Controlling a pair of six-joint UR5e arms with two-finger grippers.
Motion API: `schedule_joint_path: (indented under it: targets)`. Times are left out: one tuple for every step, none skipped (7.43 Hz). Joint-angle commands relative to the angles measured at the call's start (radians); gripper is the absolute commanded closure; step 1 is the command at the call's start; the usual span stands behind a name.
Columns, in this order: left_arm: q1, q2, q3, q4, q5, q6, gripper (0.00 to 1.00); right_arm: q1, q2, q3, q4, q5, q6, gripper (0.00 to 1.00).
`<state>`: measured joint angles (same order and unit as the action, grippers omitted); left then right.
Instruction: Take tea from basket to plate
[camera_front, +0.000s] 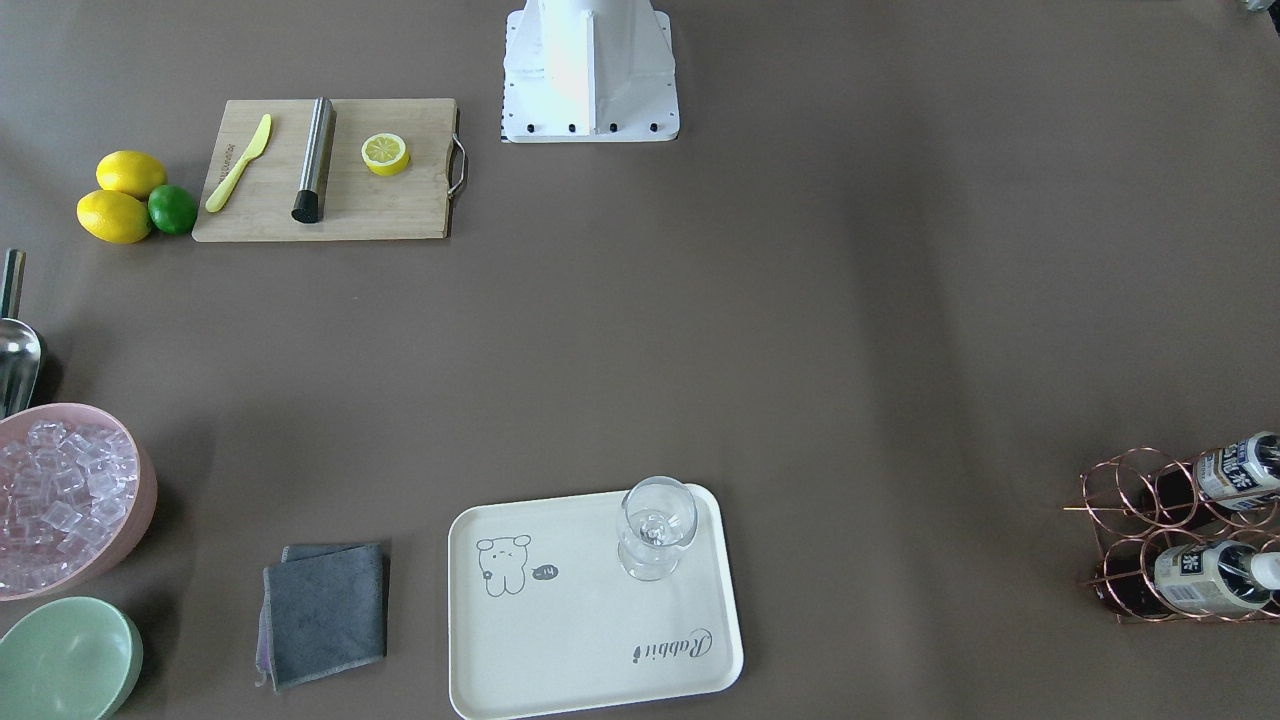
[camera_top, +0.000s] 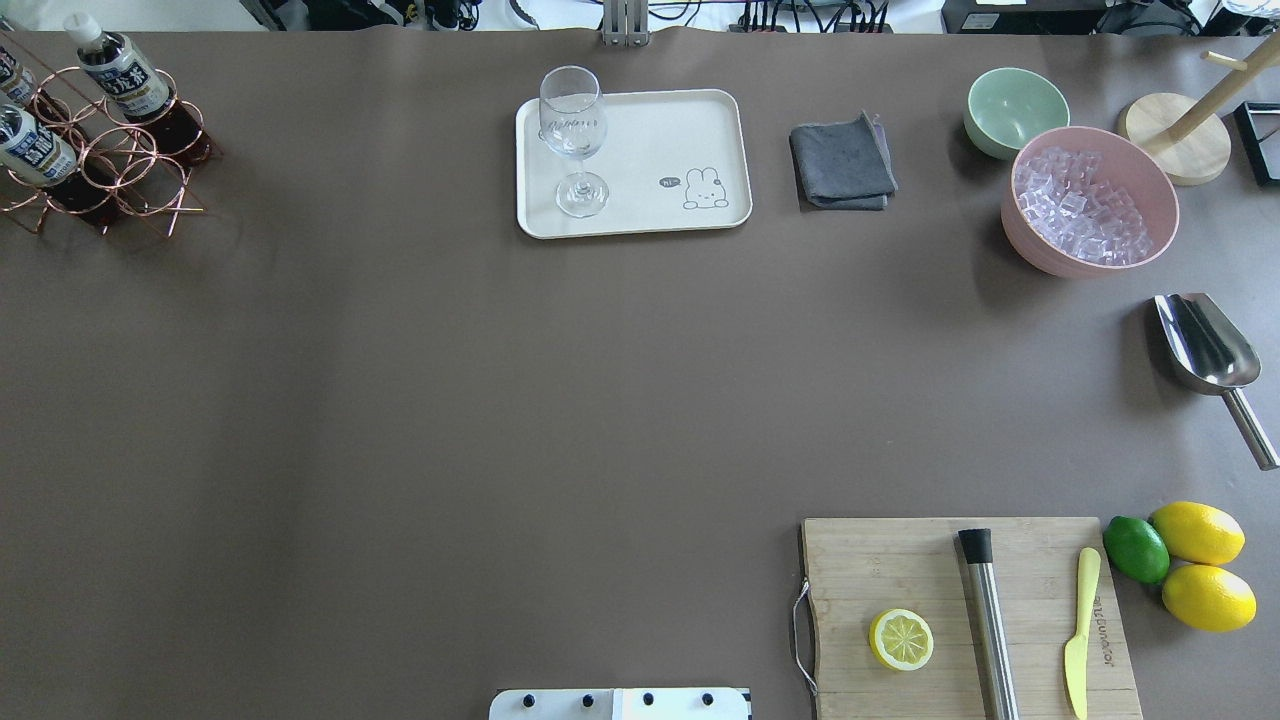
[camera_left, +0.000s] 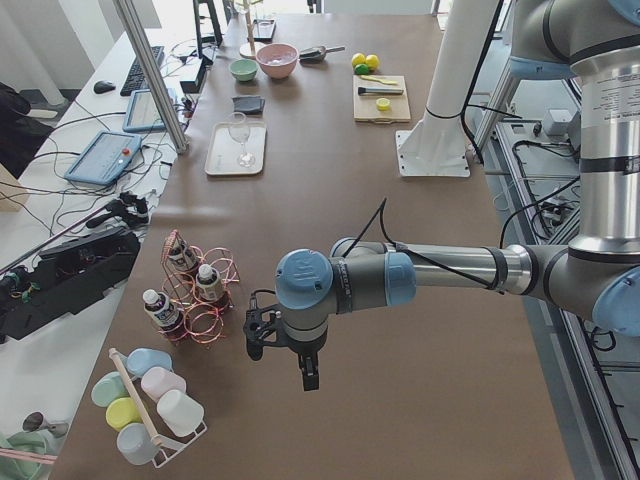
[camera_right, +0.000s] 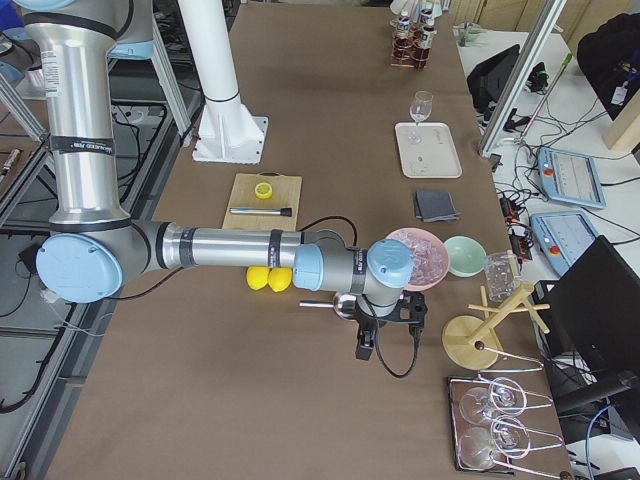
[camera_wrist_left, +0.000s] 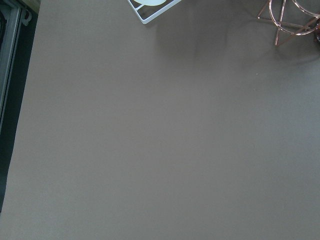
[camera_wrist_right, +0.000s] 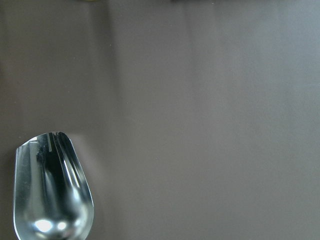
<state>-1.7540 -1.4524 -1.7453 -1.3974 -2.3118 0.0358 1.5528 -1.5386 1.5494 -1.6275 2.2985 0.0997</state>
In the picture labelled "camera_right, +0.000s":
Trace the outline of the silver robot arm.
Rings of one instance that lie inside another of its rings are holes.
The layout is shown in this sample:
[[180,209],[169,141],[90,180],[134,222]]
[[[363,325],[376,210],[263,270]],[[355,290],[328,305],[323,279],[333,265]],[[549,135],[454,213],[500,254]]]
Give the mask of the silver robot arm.
[[27,34],[37,43],[44,76],[49,145],[58,208],[50,237],[36,257],[48,289],[75,303],[116,293],[158,270],[197,266],[287,267],[295,286],[356,298],[356,355],[380,352],[379,332],[409,313],[414,340],[424,329],[422,295],[407,291],[414,266],[401,242],[367,249],[329,232],[185,228],[134,220],[120,203],[107,57],[132,49],[152,53],[152,6],[147,1],[25,1]]

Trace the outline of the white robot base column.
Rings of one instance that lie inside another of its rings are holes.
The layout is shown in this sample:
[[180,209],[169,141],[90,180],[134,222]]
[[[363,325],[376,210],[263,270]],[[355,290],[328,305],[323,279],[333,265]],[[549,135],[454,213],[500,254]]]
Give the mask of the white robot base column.
[[255,165],[268,119],[242,103],[222,3],[183,0],[179,8],[205,100],[193,159]]

